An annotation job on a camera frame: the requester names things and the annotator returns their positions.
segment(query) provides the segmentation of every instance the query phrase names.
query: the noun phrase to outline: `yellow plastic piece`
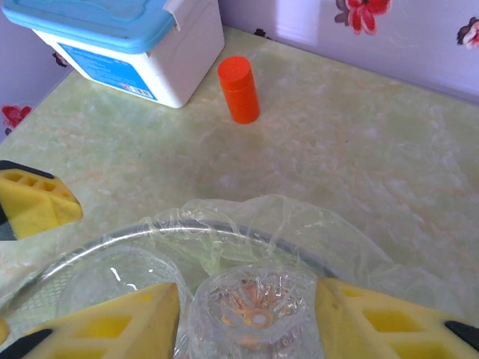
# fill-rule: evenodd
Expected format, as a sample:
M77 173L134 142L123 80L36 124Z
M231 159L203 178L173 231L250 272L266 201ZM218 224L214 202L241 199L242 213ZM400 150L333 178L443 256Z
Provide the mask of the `yellow plastic piece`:
M0 318L0 345L3 344L5 340L7 340L9 333L10 329L8 328L7 323L5 322L5 320Z
M63 182L20 169L0 171L0 205L15 239L82 218L82 207Z
M318 282L315 309L326 359L479 358L444 326L465 322L450 313L334 279Z
M43 323L23 359L172 359L179 318L176 284L157 284Z

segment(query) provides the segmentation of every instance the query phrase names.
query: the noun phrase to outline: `orange bottle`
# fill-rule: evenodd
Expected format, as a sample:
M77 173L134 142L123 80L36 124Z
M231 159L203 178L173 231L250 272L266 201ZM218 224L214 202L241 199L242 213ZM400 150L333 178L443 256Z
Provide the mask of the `orange bottle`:
M260 115L253 71L249 60L243 56L231 56L218 67L219 83L233 120L251 123Z

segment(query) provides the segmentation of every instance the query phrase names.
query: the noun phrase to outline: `clear plastic cup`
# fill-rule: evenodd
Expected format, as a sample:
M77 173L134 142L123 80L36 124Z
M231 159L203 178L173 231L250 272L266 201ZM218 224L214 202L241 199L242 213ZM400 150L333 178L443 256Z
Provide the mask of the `clear plastic cup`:
M315 277L285 266L239 267L206 280L189 308L190 358L321 358L315 289Z

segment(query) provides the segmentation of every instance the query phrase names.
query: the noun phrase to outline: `white plastic container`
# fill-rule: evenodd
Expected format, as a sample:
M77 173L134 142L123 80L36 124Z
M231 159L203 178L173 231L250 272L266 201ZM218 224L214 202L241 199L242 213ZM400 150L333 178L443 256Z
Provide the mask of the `white plastic container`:
M85 78L185 105L225 45L218 0L5 0Z

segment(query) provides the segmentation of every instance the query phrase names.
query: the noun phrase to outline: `marble surface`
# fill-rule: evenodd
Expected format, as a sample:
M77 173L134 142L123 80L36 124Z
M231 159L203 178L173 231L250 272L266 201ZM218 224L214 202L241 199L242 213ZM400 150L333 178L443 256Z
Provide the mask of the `marble surface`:
M0 145L1 158L62 178L85 212L0 242L0 297L60 253L143 217L193 198L271 193L339 213L400 264L428 260L448 278L447 252L462 277L477 277L476 107L240 31L225 36L221 58L252 62L256 123L230 119L217 65L182 109L72 73Z

